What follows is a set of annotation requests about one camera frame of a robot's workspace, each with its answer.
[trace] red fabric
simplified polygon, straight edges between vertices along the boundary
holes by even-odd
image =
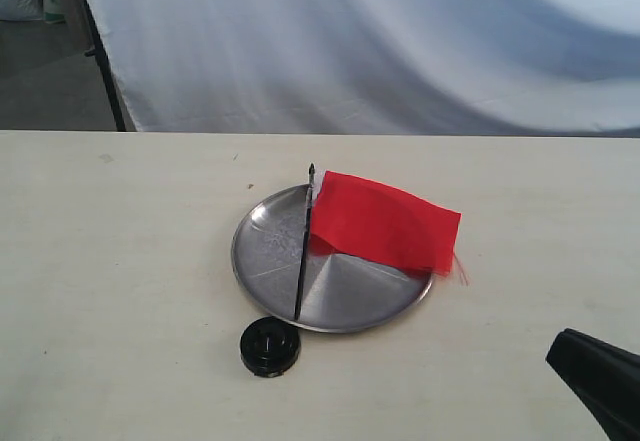
[[[335,250],[408,271],[447,275],[460,214],[367,179],[327,171],[311,234]]]

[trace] stainless steel plate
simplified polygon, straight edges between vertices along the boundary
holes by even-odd
[[[233,238],[233,270],[258,305],[302,328],[346,333],[385,323],[424,297],[430,279],[346,254],[309,252],[300,318],[293,322],[306,188],[294,186],[262,201]]]

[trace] white table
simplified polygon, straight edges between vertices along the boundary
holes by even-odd
[[[310,161],[463,213],[471,278],[263,380],[237,223]],[[0,439],[606,439],[545,355],[640,351],[640,140],[0,133]]]

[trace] floor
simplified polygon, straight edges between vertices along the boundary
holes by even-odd
[[[65,24],[0,22],[0,129],[115,130],[98,66]]]

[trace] white curtain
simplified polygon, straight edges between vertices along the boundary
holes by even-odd
[[[88,0],[140,130],[640,134],[640,0]]]

